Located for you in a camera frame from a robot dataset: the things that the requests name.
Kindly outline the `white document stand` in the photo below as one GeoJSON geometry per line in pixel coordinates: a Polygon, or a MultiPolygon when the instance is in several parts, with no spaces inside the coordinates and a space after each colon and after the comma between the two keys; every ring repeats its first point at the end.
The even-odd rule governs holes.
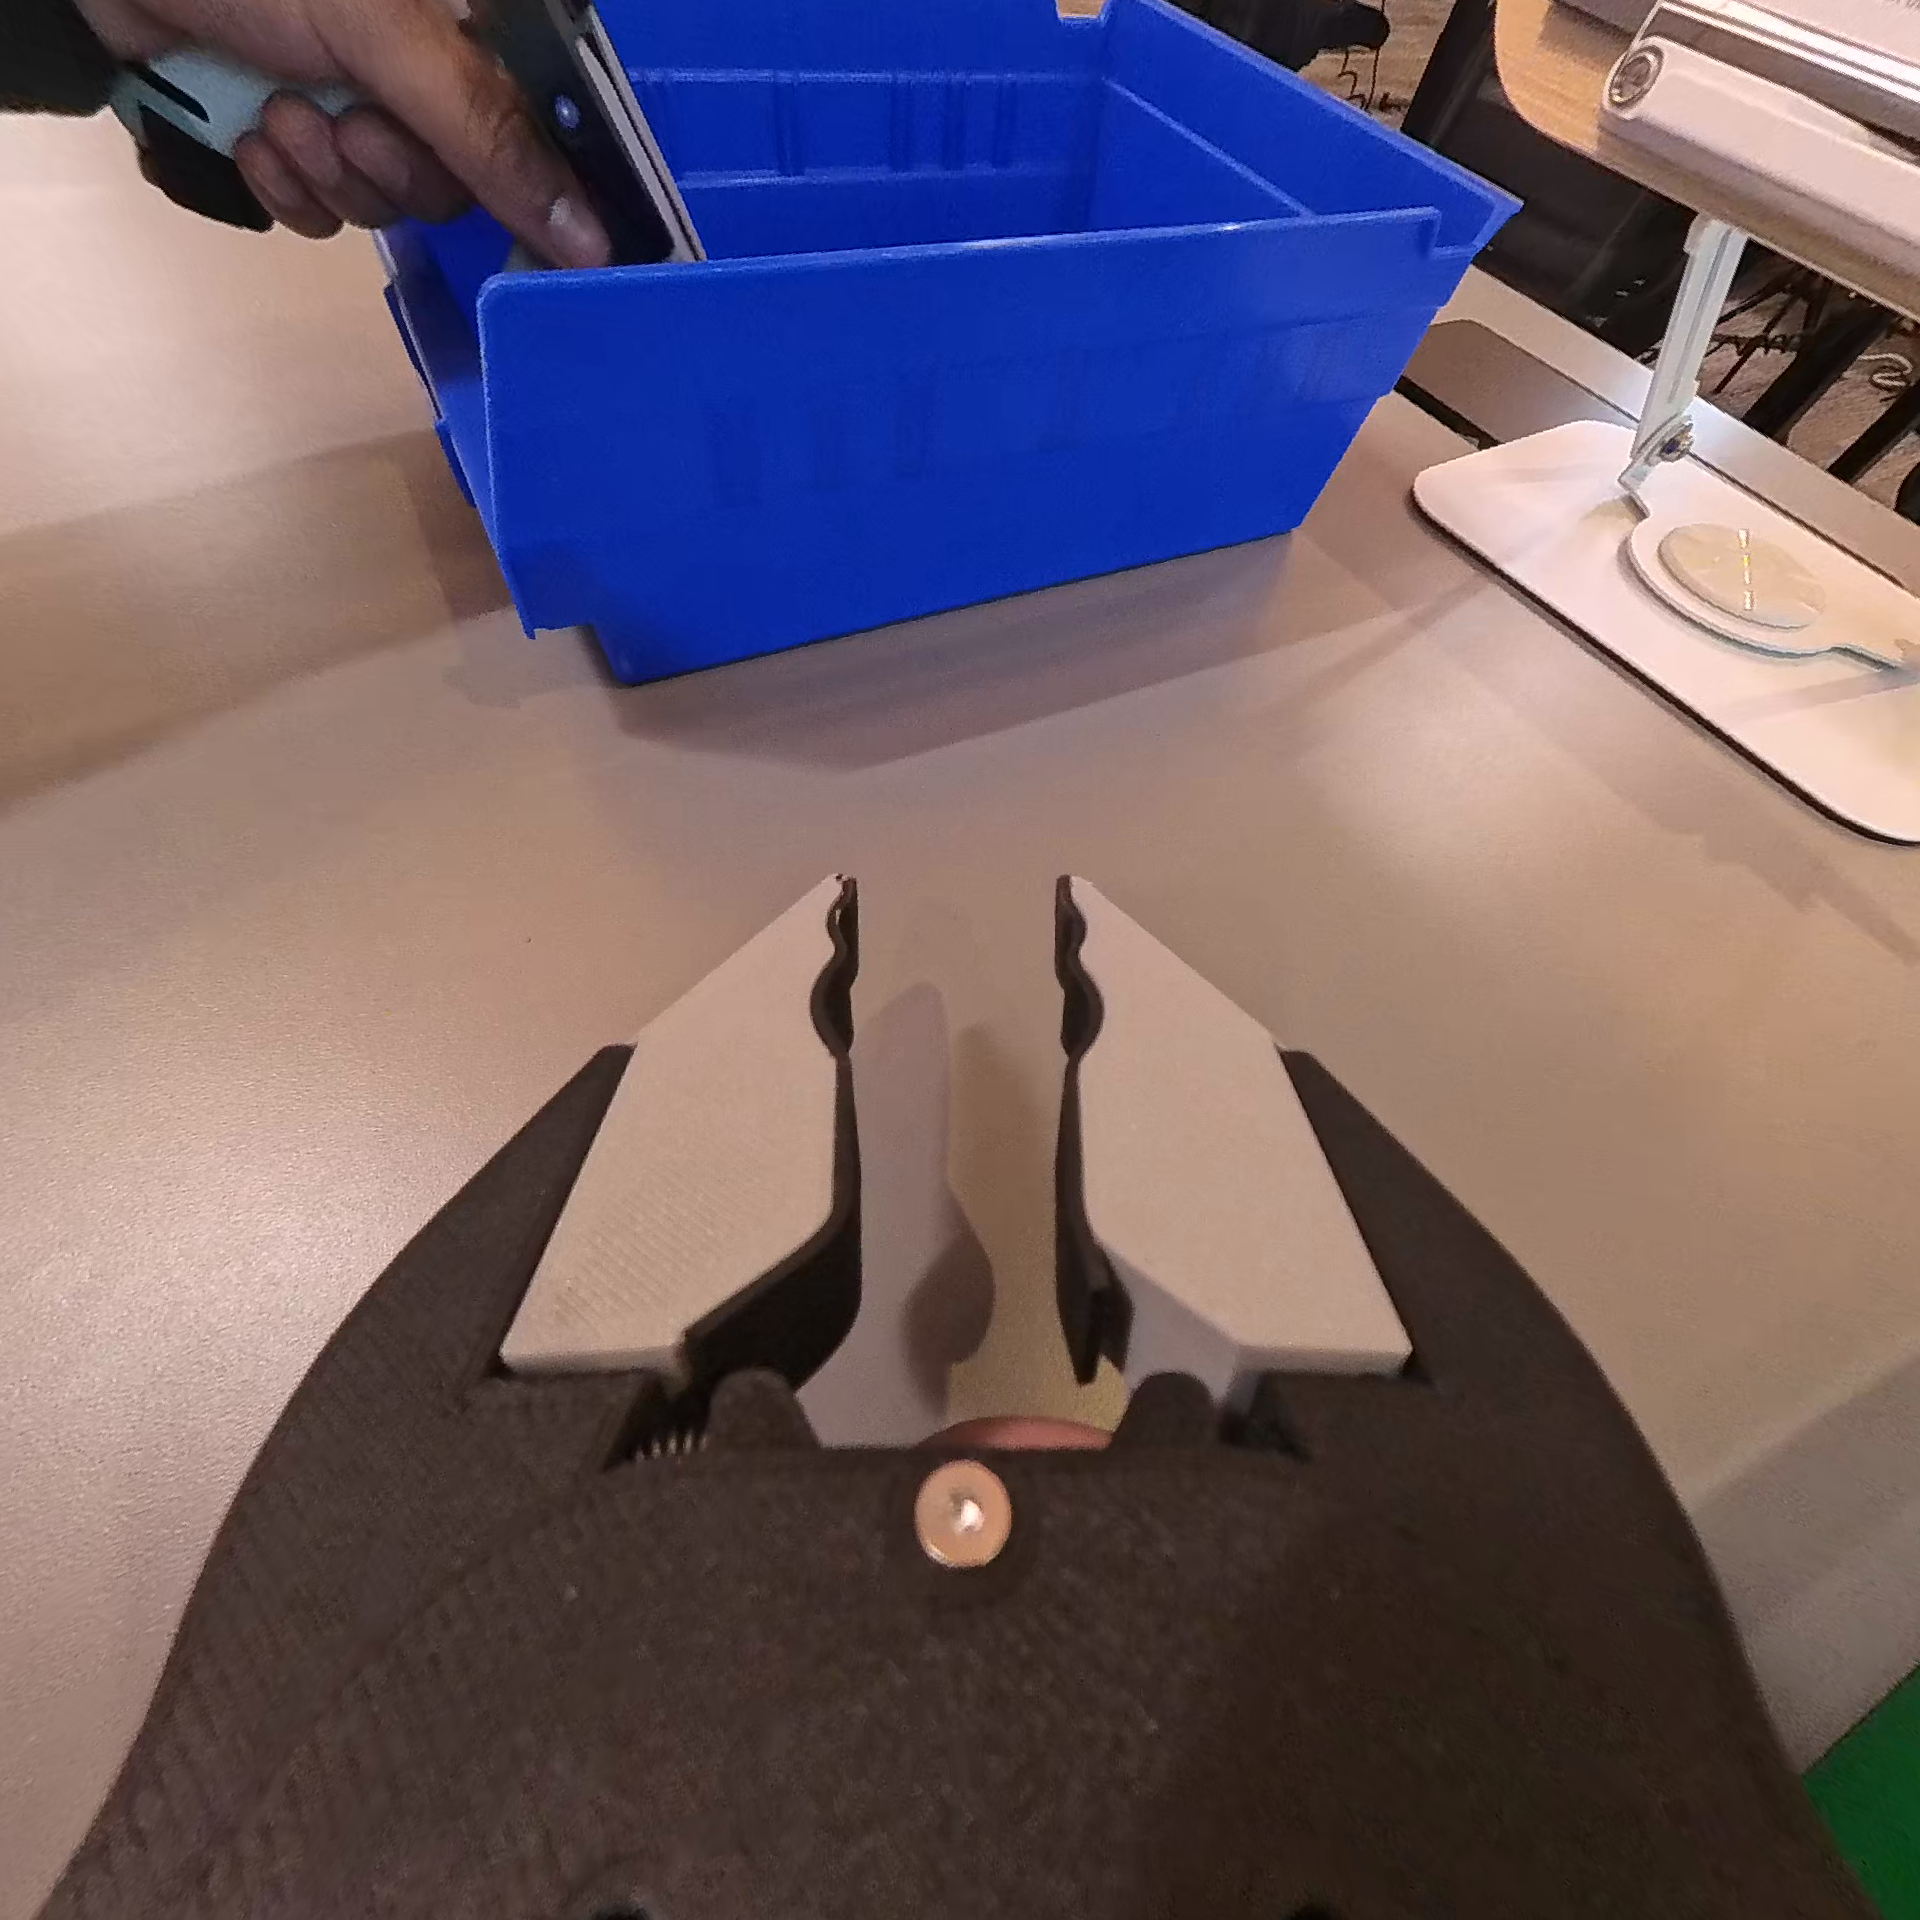
{"type": "Polygon", "coordinates": [[[1772,251],[1690,212],[1633,426],[1559,424],[1430,467],[1412,503],[1796,798],[1914,848],[1914,588],[1695,451],[1700,371],[1749,249],[1772,251]]]}

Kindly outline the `person's left hand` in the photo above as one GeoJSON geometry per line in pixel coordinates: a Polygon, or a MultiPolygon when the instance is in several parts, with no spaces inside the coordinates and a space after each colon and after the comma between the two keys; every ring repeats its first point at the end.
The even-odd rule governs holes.
{"type": "Polygon", "coordinates": [[[124,60],[176,47],[287,80],[232,151],[276,224],[330,238],[485,209],[553,268],[599,271],[608,231],[510,76],[437,2],[82,2],[124,60]]]}

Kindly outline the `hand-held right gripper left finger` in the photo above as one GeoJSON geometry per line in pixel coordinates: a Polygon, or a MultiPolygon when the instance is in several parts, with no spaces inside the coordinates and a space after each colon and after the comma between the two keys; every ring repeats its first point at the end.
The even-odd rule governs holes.
{"type": "Polygon", "coordinates": [[[514,1377],[804,1385],[860,1307],[856,882],[826,875],[636,1039],[501,1344],[514,1377]]]}

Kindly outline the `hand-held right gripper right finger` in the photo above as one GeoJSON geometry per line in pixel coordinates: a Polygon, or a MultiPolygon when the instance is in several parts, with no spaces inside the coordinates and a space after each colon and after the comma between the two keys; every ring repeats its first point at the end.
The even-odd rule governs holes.
{"type": "Polygon", "coordinates": [[[1277,1040],[1090,881],[1054,887],[1054,1300],[1071,1377],[1394,1377],[1410,1337],[1277,1040]]]}

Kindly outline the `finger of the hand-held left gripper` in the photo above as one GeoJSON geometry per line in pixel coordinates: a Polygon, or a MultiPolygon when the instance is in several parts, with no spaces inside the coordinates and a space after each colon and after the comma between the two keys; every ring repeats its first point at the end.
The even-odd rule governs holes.
{"type": "Polygon", "coordinates": [[[597,4],[582,8],[582,72],[620,164],[633,182],[628,200],[636,207],[640,257],[705,260],[703,243],[597,4]]]}

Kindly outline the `green plastic bin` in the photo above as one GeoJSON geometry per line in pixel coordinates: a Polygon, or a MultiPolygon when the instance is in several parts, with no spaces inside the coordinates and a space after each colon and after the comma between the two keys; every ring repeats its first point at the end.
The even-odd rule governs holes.
{"type": "Polygon", "coordinates": [[[1837,1851],[1884,1919],[1917,1916],[1917,1671],[1805,1777],[1837,1851]]]}

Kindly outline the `blue plastic bin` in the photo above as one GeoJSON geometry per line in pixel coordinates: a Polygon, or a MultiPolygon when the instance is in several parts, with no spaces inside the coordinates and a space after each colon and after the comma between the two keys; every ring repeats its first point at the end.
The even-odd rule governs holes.
{"type": "Polygon", "coordinates": [[[374,240],[521,624],[644,684],[1293,530],[1519,201],[1174,4],[609,4],[705,257],[374,240]]]}

